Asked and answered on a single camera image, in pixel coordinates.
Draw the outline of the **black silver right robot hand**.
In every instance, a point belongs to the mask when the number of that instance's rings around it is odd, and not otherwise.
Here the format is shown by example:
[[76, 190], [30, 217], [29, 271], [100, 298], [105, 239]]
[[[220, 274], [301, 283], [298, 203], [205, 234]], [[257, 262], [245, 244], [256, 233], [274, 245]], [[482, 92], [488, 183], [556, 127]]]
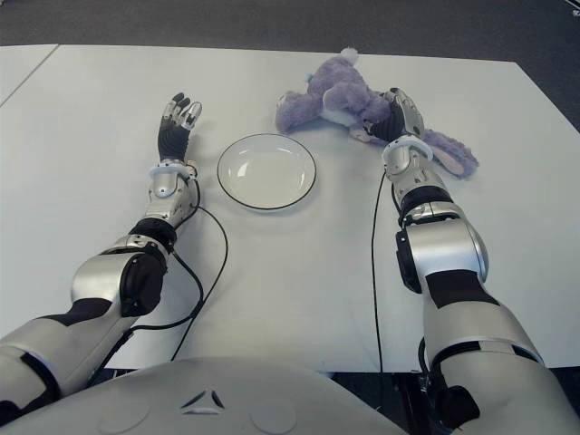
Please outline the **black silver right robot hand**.
[[390, 113], [383, 121], [369, 123], [367, 132], [374, 138], [393, 142], [403, 136], [423, 140], [425, 127], [422, 115], [414, 101], [400, 88], [391, 88], [381, 94], [389, 103]]

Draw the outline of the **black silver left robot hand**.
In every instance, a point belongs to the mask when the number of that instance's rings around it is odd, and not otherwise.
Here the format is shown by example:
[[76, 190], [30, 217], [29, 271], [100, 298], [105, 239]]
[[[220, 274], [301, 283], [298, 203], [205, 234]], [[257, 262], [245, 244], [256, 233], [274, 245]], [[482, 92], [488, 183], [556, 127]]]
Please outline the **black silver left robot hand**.
[[183, 92], [176, 94], [166, 105], [159, 123], [159, 160], [185, 161], [189, 136], [202, 112], [200, 101], [192, 101]]

